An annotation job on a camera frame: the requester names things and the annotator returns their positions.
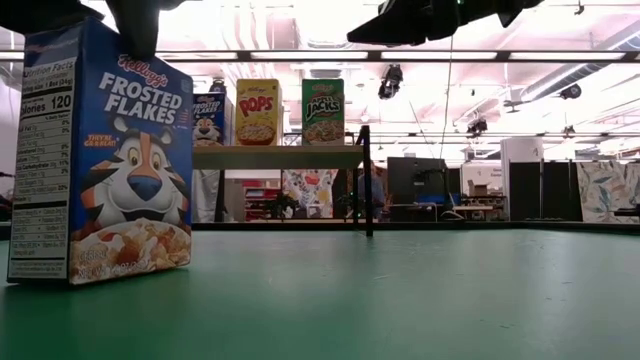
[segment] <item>tiger cartoon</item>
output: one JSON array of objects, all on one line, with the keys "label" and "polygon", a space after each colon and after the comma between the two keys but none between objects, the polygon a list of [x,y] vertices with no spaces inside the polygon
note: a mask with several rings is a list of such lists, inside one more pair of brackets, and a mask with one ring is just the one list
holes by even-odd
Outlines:
[{"label": "tiger cartoon", "polygon": [[220,128],[208,117],[200,118],[193,127],[193,141],[196,145],[207,146],[217,144],[220,139]]},{"label": "tiger cartoon", "polygon": [[93,166],[85,176],[81,200],[89,219],[75,240],[111,225],[146,218],[189,232],[185,223],[189,189],[173,170],[165,149],[171,129],[162,135],[130,128],[117,116],[113,126],[121,133],[120,146],[109,160]]}]

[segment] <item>green cereal box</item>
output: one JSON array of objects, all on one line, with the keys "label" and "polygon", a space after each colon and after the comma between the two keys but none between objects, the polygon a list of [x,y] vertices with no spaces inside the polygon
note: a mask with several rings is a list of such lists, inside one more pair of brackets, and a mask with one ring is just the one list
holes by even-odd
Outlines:
[{"label": "green cereal box", "polygon": [[302,80],[302,145],[344,145],[344,81]]}]

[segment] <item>yellow cereal box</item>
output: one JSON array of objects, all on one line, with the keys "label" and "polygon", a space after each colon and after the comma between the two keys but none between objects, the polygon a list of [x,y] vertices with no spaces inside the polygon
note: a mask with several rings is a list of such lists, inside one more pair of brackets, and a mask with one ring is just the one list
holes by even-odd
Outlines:
[{"label": "yellow cereal box", "polygon": [[282,93],[276,79],[239,79],[235,145],[278,145]]}]

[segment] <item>pops cereal box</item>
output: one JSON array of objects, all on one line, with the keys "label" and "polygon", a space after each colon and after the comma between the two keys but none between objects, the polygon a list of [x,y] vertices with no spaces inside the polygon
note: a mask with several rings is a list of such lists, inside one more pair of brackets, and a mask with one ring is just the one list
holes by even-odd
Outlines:
[{"label": "pops cereal box", "polygon": [[237,82],[235,145],[277,145],[282,135],[282,93],[275,79]]},{"label": "pops cereal box", "polygon": [[344,81],[302,80],[302,145],[344,145]]},{"label": "pops cereal box", "polygon": [[199,146],[224,144],[225,93],[193,96],[193,142]]},{"label": "pops cereal box", "polygon": [[26,37],[9,282],[189,263],[192,88],[92,18]]}]

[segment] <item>nutrition facts label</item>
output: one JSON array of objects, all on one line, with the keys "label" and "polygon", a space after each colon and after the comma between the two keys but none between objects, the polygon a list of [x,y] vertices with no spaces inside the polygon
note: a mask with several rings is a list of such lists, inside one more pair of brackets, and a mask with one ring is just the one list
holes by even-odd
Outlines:
[{"label": "nutrition facts label", "polygon": [[76,58],[25,68],[18,129],[11,278],[67,276]]}]

